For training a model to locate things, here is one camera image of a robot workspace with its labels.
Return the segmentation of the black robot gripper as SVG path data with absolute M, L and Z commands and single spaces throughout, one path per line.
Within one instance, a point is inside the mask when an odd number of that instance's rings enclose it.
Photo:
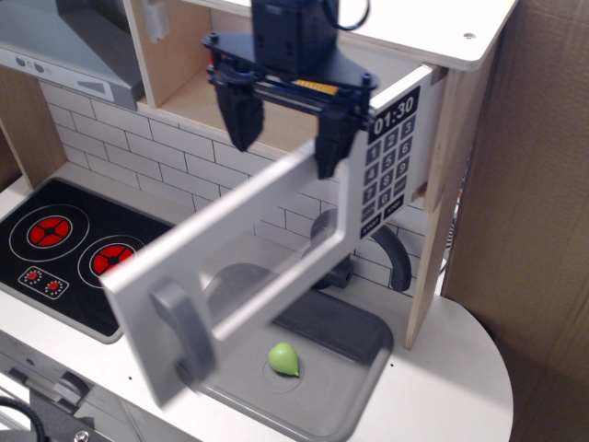
M 250 33 L 204 37 L 209 80 L 233 146 L 244 152 L 258 139 L 263 99 L 322 111 L 314 159 L 318 178 L 331 178 L 365 127 L 363 115 L 377 85 L 373 74 L 341 52 L 338 38 L 359 29 L 370 12 L 367 6 L 355 23 L 342 23 L 337 1 L 254 1 Z M 298 87 L 297 79 L 333 85 L 339 92 L 331 96 Z

